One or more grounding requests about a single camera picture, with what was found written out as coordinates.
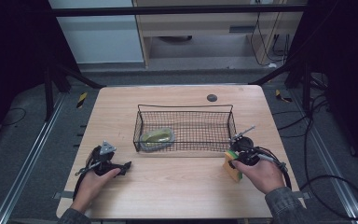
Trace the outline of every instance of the sponge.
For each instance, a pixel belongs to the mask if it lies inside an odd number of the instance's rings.
[[[242,179],[242,173],[238,171],[237,169],[231,168],[231,166],[228,164],[229,161],[232,161],[234,159],[237,159],[238,156],[235,154],[235,152],[228,150],[225,152],[225,163],[223,163],[223,167],[226,169],[228,174],[236,181],[240,182]]]

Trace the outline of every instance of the wire mesh basket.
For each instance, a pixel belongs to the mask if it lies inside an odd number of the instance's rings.
[[[133,144],[138,152],[224,152],[236,134],[232,107],[138,105]]]

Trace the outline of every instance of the person's right hand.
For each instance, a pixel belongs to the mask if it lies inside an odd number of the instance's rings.
[[[282,172],[271,161],[260,160],[254,166],[247,166],[240,161],[232,161],[232,164],[245,174],[258,190],[265,194],[285,186]]]

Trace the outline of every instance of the black strap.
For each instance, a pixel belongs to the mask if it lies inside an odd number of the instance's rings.
[[[77,192],[78,192],[78,190],[79,190],[79,188],[80,188],[80,184],[81,184],[81,182],[83,181],[84,176],[86,176],[86,173],[81,174],[80,177],[79,177],[78,180],[77,180],[76,187],[75,187],[75,191],[74,191],[74,196],[72,197],[72,200],[73,200],[73,201],[75,200],[75,197],[76,197],[76,195],[77,195]]]

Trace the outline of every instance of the black metal pole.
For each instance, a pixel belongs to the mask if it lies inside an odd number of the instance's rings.
[[[217,6],[173,6],[173,7],[97,7],[60,8],[52,10],[28,11],[30,14],[55,17],[124,16],[156,14],[195,14],[195,13],[245,13],[245,12],[297,12],[309,8],[307,4],[296,5],[217,5]]]

